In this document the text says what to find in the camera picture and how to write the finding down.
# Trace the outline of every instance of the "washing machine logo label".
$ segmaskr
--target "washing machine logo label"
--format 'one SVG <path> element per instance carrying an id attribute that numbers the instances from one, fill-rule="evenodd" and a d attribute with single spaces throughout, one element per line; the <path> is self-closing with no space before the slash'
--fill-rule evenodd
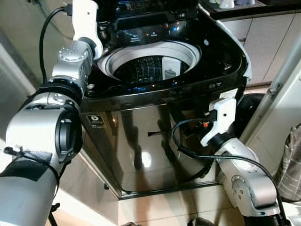
<path id="1" fill-rule="evenodd" d="M 89 120 L 92 128 L 106 128 L 103 117 L 100 114 L 88 115 L 87 119 Z"/>

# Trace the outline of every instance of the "white cup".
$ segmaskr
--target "white cup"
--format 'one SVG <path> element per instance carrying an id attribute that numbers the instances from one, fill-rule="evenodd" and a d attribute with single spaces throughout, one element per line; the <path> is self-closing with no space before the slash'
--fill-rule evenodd
<path id="1" fill-rule="evenodd" d="M 234 8 L 234 0 L 222 0 L 220 8 Z"/>

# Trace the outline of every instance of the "countertop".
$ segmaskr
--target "countertop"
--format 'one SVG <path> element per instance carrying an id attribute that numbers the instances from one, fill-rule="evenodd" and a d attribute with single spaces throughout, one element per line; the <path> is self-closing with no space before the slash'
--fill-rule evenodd
<path id="1" fill-rule="evenodd" d="M 222 12 L 215 11 L 211 6 L 217 4 L 209 3 L 209 0 L 199 0 L 199 3 L 205 10 L 210 13 L 210 16 L 215 20 L 245 17 L 251 18 L 253 16 L 260 16 L 266 14 L 283 14 L 301 12 L 301 0 L 260 0 L 259 2 L 265 6 L 258 6 L 253 8 L 237 7 L 231 10 L 223 10 Z"/>

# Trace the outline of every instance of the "black power cord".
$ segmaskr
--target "black power cord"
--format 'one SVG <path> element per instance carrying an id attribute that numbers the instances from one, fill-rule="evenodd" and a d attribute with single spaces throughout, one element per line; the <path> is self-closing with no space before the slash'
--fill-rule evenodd
<path id="1" fill-rule="evenodd" d="M 43 43 L 44 43 L 44 37 L 46 29 L 50 23 L 50 20 L 59 12 L 66 12 L 67 15 L 72 15 L 72 5 L 68 4 L 66 7 L 59 7 L 50 13 L 50 15 L 47 17 L 46 21 L 44 22 L 41 34 L 40 34 L 40 41 L 39 41 L 39 54 L 40 54 L 40 69 L 43 76 L 43 83 L 47 82 L 47 76 L 45 71 L 45 65 L 44 65 L 44 51 L 43 51 Z"/>
<path id="2" fill-rule="evenodd" d="M 188 149 L 187 147 L 182 146 L 178 139 L 175 136 L 175 131 L 183 124 L 185 123 L 189 123 L 189 122 L 193 122 L 193 121 L 198 121 L 198 122 L 204 122 L 206 121 L 204 118 L 195 118 L 195 119 L 187 119 L 187 120 L 183 120 L 178 122 L 172 130 L 172 138 L 174 140 L 174 143 L 177 145 L 178 150 L 183 152 L 184 154 L 188 155 L 191 158 L 197 158 L 197 159 L 231 159 L 231 160 L 241 160 L 241 161 L 246 161 L 249 162 L 255 166 L 257 166 L 258 168 L 260 168 L 266 175 L 267 177 L 272 181 L 273 185 L 275 186 L 276 189 L 276 193 L 277 193 L 277 201 L 278 201 L 278 205 L 279 205 L 279 209 L 280 209 L 280 216 L 282 217 L 282 225 L 286 226 L 288 224 L 288 220 L 286 219 L 285 216 L 285 211 L 282 205 L 282 200 L 281 200 L 281 196 L 280 193 L 278 191 L 276 182 L 274 180 L 274 178 L 272 177 L 272 175 L 270 174 L 270 172 L 264 167 L 262 166 L 260 163 L 252 160 L 252 159 L 248 159 L 239 155 L 231 155 L 231 156 L 225 156 L 225 155 L 196 155 L 195 152 L 191 151 L 190 149 Z"/>
<path id="3" fill-rule="evenodd" d="M 41 14 L 43 14 L 43 16 L 47 19 L 47 14 L 46 14 L 45 10 L 43 9 L 42 4 L 41 4 L 41 3 L 38 4 L 38 7 L 39 7 L 39 9 L 40 9 L 40 11 L 41 11 Z M 60 30 L 53 22 L 50 22 L 50 23 L 51 23 L 51 25 L 53 26 L 53 28 L 54 28 L 60 35 L 62 35 L 64 38 L 69 39 L 69 40 L 73 40 L 73 37 L 70 37 L 70 36 L 68 36 L 68 35 L 65 35 L 63 32 L 61 32 L 61 30 Z"/>

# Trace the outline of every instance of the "black cable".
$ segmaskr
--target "black cable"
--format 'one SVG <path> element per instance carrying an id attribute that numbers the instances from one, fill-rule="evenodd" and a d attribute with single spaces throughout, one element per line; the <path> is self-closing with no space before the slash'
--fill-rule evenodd
<path id="1" fill-rule="evenodd" d="M 45 18 L 47 18 L 47 14 L 46 14 L 46 12 L 45 12 L 45 10 L 43 9 L 43 7 L 42 7 L 41 4 L 39 4 L 39 9 L 40 9 L 40 11 L 41 11 L 41 14 L 43 14 L 43 16 L 44 16 Z M 50 23 L 51 23 L 51 25 L 53 26 L 53 28 L 54 28 L 60 35 L 62 35 L 64 38 L 73 40 L 73 37 L 70 37 L 70 36 L 68 36 L 68 35 L 65 35 L 64 33 L 61 32 L 61 30 L 60 30 L 54 23 L 52 23 L 52 22 L 50 22 Z"/>
<path id="2" fill-rule="evenodd" d="M 286 220 L 286 216 L 285 216 L 285 211 L 282 205 L 282 200 L 281 200 L 281 196 L 280 193 L 278 191 L 276 182 L 274 180 L 274 178 L 272 177 L 272 175 L 270 174 L 270 172 L 264 167 L 262 166 L 260 163 L 252 160 L 252 159 L 248 159 L 245 158 L 243 156 L 238 156 L 238 155 L 230 155 L 230 156 L 224 156 L 224 155 L 211 155 L 211 156 L 207 156 L 207 155 L 196 155 L 194 152 L 192 152 L 191 150 L 189 150 L 188 148 L 182 146 L 178 139 L 175 136 L 175 131 L 177 130 L 177 128 L 179 128 L 182 124 L 188 123 L 188 122 L 192 122 L 192 121 L 200 121 L 203 122 L 204 119 L 203 118 L 195 118 L 195 119 L 187 119 L 187 120 L 183 120 L 178 122 L 172 130 L 172 138 L 174 140 L 174 143 L 177 145 L 177 147 L 179 148 L 179 151 L 183 152 L 184 150 L 184 154 L 186 154 L 187 152 L 190 153 L 190 157 L 192 158 L 197 158 L 197 159 L 231 159 L 231 160 L 241 160 L 241 161 L 246 161 L 249 162 L 255 166 L 257 166 L 258 168 L 260 168 L 266 175 L 267 177 L 269 177 L 269 179 L 272 181 L 275 189 L 276 189 L 276 194 L 277 194 L 277 201 L 278 201 L 278 205 L 279 205 L 279 209 L 280 209 L 280 215 L 282 216 L 282 220 Z"/>
<path id="3" fill-rule="evenodd" d="M 53 216 L 52 212 L 49 213 L 48 220 L 49 220 L 51 226 L 57 226 L 57 223 L 55 221 L 55 217 Z"/>
<path id="4" fill-rule="evenodd" d="M 44 22 L 41 35 L 40 35 L 40 41 L 39 41 L 39 54 L 40 54 L 40 68 L 42 71 L 42 76 L 43 76 L 43 83 L 47 82 L 47 76 L 46 76 L 46 71 L 45 71 L 45 65 L 44 65 L 44 53 L 43 53 L 43 43 L 44 43 L 44 37 L 45 37 L 45 32 L 47 29 L 48 24 L 50 23 L 50 20 L 59 12 L 64 12 L 65 9 L 64 7 L 59 7 L 56 8 L 46 19 Z"/>

